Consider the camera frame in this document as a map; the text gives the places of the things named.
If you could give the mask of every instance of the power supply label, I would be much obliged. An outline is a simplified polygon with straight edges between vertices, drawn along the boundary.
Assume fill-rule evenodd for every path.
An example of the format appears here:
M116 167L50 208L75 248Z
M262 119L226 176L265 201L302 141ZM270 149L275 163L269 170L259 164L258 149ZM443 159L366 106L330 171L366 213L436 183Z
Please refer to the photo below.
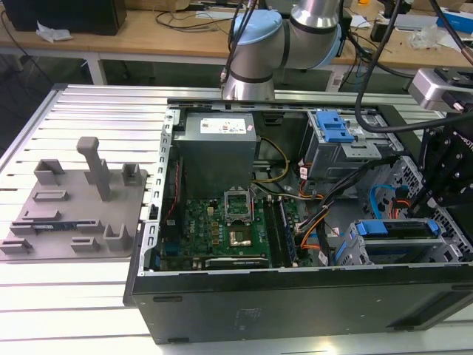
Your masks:
M244 118L203 118L200 121L200 133L245 135Z

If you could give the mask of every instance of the white table surface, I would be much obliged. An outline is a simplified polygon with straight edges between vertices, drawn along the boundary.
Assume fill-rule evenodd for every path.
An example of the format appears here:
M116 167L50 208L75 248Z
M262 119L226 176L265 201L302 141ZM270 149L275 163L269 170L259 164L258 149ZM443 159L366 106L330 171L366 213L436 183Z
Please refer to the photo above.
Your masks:
M39 159L85 169L75 145L82 135L96 135L110 169L133 161L153 172L167 98L218 95L216 89L169 87L69 86L51 92L0 159L0 238L35 184ZM355 96L278 92L276 97L347 103ZM408 96L367 95L365 102L394 104L408 121L438 117ZM139 311L123 306L127 272L127 262L0 264L0 354L473 354L473 306L424 332L158 347Z

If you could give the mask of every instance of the desk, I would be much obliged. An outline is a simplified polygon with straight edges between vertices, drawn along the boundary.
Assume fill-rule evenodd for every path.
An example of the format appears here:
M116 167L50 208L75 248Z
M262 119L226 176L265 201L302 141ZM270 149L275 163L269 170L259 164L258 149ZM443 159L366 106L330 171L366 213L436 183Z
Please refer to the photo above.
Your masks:
M354 3L352 12L366 16L369 20L383 6L377 1L371 5L360 6ZM178 25L189 25L207 22L205 18L188 18L177 22ZM183 33L160 26L154 20L152 11L129 10L125 24L115 36L100 36L73 33L71 41L59 41L51 44L35 33L17 32L8 24L13 37L20 45L34 56L51 56L63 58L82 58L87 60L92 81L97 85L106 84L102 60L150 61L171 63L195 63L223 65L228 55L227 35L220 32ZM220 26L228 31L229 22ZM369 36L370 30L358 30L362 36ZM383 64L393 69L415 72L420 67L450 66L469 67L463 56L449 48L439 50L412 50L407 46L407 33L395 31L387 49L381 56ZM21 55L5 32L0 29L0 53ZM355 60L355 51L348 44L339 58L326 67L330 70L327 91L338 91L344 74Z
M33 169L40 158L57 158L65 169L86 169L75 145L93 129L101 140L101 157L107 159L110 169L137 161L152 173L157 168L167 98L219 96L218 89L172 87L70 85L52 91L0 159L0 238L6 237L10 222L30 193L35 183ZM276 98L355 102L355 94L343 92L276 91ZM438 117L421 109L408 95L366 94L364 103L370 102L394 104L408 123ZM149 198L147 191L143 202L148 203ZM128 264L0 264L0 354L445 355L473 351L473 306L424 332L157 347L139 311L121 302Z

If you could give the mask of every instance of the circuit board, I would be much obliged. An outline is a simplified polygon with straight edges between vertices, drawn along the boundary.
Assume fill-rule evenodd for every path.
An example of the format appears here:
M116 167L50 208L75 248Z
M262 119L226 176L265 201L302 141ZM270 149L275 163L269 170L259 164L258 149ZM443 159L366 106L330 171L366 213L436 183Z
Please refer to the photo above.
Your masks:
M293 221L299 220L294 201L285 203L288 222L293 228ZM181 242L184 255L206 257L264 257L271 265L270 247L265 225L263 200L254 200L253 222L250 226L225 222L223 199L188 200L186 204L185 237ZM234 206L233 209L243 212L245 206ZM246 246L232 245L232 236L239 231L251 232L251 244Z
M246 201L233 199L229 203L231 211L245 213L248 210ZM161 263L162 270L196 270L200 269L199 263L211 258L233 257L233 258L264 258L268 260L269 267L280 267L281 254L287 255L289 249L277 250L277 258L272 260L276 244L280 246L287 243L283 234L278 237L274 234L274 228L267 226L273 220L265 215L268 206L272 206L276 212L279 227L282 227L282 214L279 209L280 202L274 201L270 204L263 199L253 200L251 207L252 222L243 223L234 221L229 223L225 219L225 199L212 200L187 200L184 205L183 234L177 243L167 240L165 243ZM293 243L294 225L299 221L296 201L285 199L284 211L288 231L290 230L291 243Z

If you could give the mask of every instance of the floor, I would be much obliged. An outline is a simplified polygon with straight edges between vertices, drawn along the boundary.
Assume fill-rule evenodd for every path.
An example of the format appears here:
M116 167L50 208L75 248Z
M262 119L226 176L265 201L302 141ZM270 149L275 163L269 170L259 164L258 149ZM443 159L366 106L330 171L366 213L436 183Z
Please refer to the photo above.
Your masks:
M51 85L22 57L23 70L16 72L11 58L0 56L0 155L15 139L34 113ZM91 84L87 66L82 60L68 58L34 58L55 83ZM145 85L164 87L217 87L221 66L170 63L106 61L105 71L111 85ZM276 89L324 91L329 72L319 70L279 70L275 73ZM374 75L368 92L402 94L405 80L393 76ZM359 86L352 74L341 91L356 92Z

